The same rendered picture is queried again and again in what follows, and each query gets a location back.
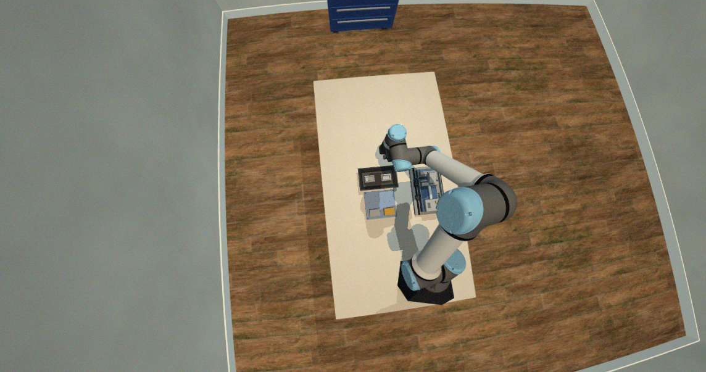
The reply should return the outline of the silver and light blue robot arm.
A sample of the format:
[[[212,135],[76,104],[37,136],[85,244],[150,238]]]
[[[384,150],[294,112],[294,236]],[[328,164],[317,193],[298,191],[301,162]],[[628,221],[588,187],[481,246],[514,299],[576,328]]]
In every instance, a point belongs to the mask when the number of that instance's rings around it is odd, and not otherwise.
[[[465,257],[458,247],[473,240],[487,226],[508,220],[517,208],[518,199],[505,181],[471,169],[442,154],[437,146],[407,148],[406,135],[403,125],[393,125],[384,137],[394,171],[404,172],[412,169],[412,165],[425,164],[459,186],[438,199],[439,225],[425,247],[401,264],[411,290],[426,288],[439,293],[466,268]]]

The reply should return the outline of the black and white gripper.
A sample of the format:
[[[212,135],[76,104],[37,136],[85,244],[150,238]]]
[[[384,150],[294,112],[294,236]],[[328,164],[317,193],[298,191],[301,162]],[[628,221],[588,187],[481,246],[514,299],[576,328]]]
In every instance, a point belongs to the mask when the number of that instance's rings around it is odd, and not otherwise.
[[[380,151],[381,155],[384,154],[383,160],[387,159],[388,162],[392,162],[391,153],[389,153],[389,146],[384,142],[384,140],[381,143],[381,145],[379,146],[379,151]]]

